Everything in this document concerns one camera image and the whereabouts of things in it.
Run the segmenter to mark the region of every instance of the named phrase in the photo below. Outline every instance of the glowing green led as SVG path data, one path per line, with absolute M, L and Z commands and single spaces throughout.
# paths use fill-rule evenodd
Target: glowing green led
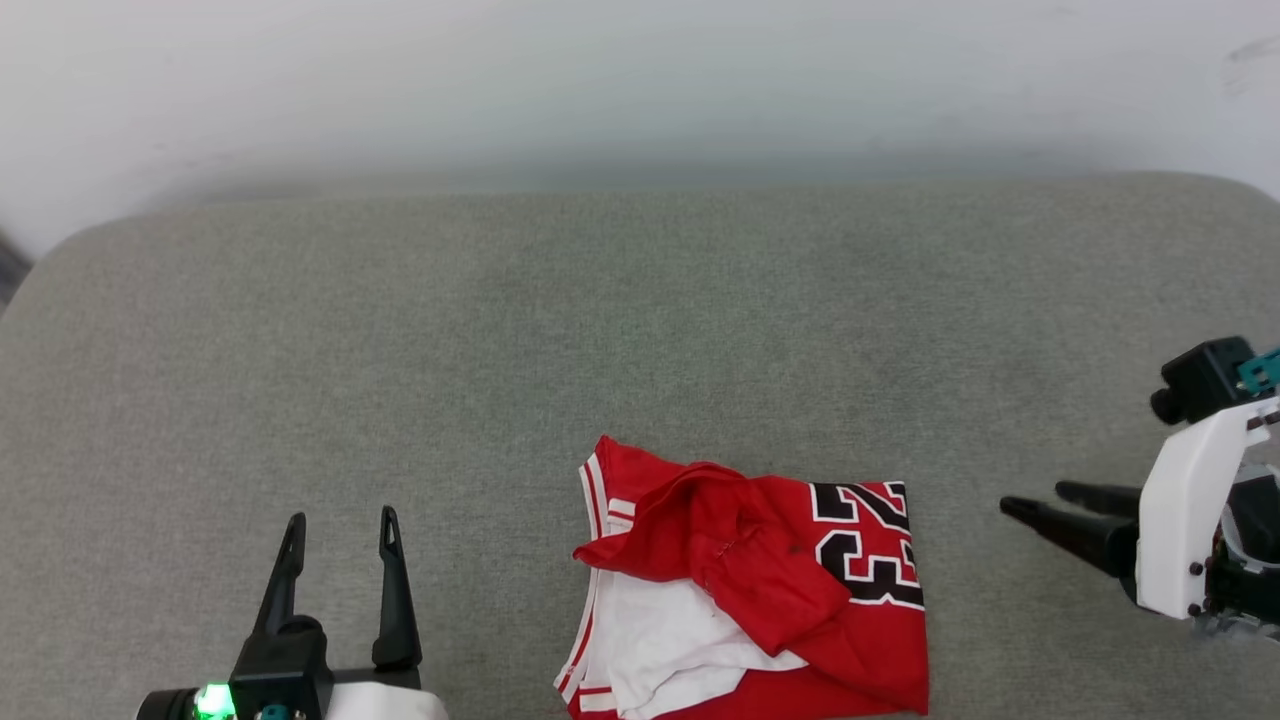
M 230 720 L 234 716 L 230 685 L 205 685 L 196 693 L 196 720 Z

